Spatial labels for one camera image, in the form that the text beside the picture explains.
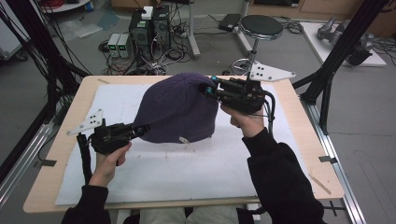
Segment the black sleeve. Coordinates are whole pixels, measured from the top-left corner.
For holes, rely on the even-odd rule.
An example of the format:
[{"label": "black sleeve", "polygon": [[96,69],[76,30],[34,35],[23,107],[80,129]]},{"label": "black sleeve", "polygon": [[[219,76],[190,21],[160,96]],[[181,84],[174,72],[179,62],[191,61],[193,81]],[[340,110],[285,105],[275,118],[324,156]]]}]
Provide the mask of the black sleeve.
[{"label": "black sleeve", "polygon": [[107,194],[107,188],[83,186],[78,204],[66,211],[62,224],[111,224],[110,214],[105,210]]},{"label": "black sleeve", "polygon": [[247,163],[253,185],[273,223],[324,223],[323,205],[291,148],[278,144],[266,129],[243,141],[251,155]]}]

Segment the round stool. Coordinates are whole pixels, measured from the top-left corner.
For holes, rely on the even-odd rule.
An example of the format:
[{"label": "round stool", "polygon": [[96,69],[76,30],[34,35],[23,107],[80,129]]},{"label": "round stool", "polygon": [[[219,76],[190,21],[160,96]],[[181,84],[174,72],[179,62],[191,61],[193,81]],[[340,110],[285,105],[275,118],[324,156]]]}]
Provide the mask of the round stool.
[{"label": "round stool", "polygon": [[234,73],[236,71],[245,71],[245,75],[251,69],[251,65],[254,63],[254,58],[257,53],[257,46],[259,40],[275,40],[278,39],[283,32],[283,26],[279,21],[262,15],[251,15],[243,17],[239,22],[239,30],[252,38],[254,38],[254,45],[249,54],[248,59],[240,59],[233,63],[232,70]]}]

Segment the black pole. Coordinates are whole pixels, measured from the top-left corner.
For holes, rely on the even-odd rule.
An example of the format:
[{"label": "black pole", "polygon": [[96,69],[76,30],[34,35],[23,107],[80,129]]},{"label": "black pole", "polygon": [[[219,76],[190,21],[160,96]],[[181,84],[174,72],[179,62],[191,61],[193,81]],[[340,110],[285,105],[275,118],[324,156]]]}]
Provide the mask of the black pole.
[{"label": "black pole", "polygon": [[319,70],[309,77],[293,83],[293,88],[297,89],[311,82],[306,92],[301,94],[301,100],[311,105],[316,103],[316,100],[323,92],[319,126],[325,134],[328,134],[327,118],[332,91],[332,79],[347,56],[353,52],[355,45],[359,42],[386,2],[386,0],[363,1]]}]

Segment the knit hat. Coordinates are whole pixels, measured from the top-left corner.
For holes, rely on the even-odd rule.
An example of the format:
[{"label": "knit hat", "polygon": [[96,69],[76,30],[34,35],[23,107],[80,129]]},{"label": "knit hat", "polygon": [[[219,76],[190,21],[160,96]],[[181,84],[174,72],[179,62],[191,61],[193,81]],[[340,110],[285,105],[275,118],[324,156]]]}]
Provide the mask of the knit hat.
[{"label": "knit hat", "polygon": [[210,137],[219,104],[199,91],[203,83],[215,87],[201,74],[181,73],[148,88],[134,118],[135,127],[149,126],[141,138],[151,143],[182,143],[180,139],[191,143]]}]

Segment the dark purple cloth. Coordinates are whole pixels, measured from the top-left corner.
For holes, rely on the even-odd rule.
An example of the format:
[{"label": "dark purple cloth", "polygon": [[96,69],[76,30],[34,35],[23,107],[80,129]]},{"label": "dark purple cloth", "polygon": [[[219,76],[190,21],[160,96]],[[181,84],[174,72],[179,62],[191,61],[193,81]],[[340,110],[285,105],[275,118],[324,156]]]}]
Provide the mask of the dark purple cloth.
[{"label": "dark purple cloth", "polygon": [[199,91],[202,83],[215,86],[204,75],[181,73],[148,88],[134,119],[135,127],[149,125],[141,138],[151,143],[181,143],[179,137],[189,142],[210,137],[219,103]]}]

